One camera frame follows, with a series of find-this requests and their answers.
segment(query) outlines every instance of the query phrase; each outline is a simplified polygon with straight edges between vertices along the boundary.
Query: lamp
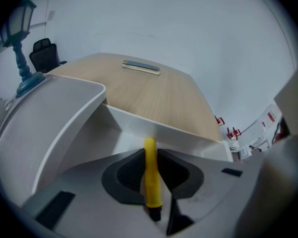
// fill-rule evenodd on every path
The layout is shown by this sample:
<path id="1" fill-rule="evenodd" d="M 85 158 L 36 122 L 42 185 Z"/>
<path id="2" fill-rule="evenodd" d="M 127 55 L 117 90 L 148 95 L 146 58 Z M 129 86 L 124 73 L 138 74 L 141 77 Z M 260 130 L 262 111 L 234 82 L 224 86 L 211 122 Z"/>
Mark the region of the lamp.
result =
<path id="1" fill-rule="evenodd" d="M 36 5 L 30 0 L 21 0 L 0 31 L 3 46 L 13 46 L 19 75 L 22 77 L 22 82 L 16 90 L 17 98 L 30 91 L 45 79 L 41 72 L 34 74 L 30 72 L 30 67 L 26 64 L 21 49 L 21 41 L 30 33 L 30 22 L 35 7 Z"/>

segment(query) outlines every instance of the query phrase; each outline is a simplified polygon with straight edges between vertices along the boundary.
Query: wooden table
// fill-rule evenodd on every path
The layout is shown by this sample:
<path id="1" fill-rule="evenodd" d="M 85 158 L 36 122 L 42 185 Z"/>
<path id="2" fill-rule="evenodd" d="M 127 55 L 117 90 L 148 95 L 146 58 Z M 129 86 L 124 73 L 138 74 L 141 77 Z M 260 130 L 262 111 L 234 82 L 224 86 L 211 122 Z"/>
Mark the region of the wooden table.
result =
<path id="1" fill-rule="evenodd" d="M 158 66 L 159 76 L 122 68 L 123 60 Z M 68 62 L 49 74 L 98 82 L 106 86 L 109 105 L 196 134 L 222 141 L 214 115 L 193 78 L 144 59 L 98 53 Z"/>

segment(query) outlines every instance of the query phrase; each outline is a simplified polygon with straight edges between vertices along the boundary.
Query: yellow stick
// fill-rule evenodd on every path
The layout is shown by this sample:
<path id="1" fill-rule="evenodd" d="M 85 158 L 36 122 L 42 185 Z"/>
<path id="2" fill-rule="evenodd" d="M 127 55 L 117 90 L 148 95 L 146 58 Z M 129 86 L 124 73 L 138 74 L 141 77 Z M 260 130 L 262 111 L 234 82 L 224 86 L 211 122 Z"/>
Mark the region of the yellow stick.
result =
<path id="1" fill-rule="evenodd" d="M 148 208 L 158 208 L 162 206 L 162 200 L 157 153 L 155 149 L 155 140 L 153 138 L 145 139 L 145 160 L 146 206 Z"/>

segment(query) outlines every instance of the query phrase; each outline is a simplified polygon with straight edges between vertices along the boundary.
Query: black slot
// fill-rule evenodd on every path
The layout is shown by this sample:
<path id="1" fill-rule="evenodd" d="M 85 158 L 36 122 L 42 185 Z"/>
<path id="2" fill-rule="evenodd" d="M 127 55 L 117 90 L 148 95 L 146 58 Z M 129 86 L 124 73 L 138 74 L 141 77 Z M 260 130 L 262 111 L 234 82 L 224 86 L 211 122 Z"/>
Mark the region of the black slot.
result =
<path id="1" fill-rule="evenodd" d="M 235 169 L 228 169 L 228 168 L 223 169 L 222 172 L 232 175 L 232 176 L 235 176 L 235 177 L 240 177 L 243 173 L 243 171 L 239 171 L 239 170 L 235 170 Z"/>
<path id="2" fill-rule="evenodd" d="M 64 191 L 59 192 L 35 220 L 46 228 L 52 230 L 74 197 L 75 194 L 73 193 Z"/>

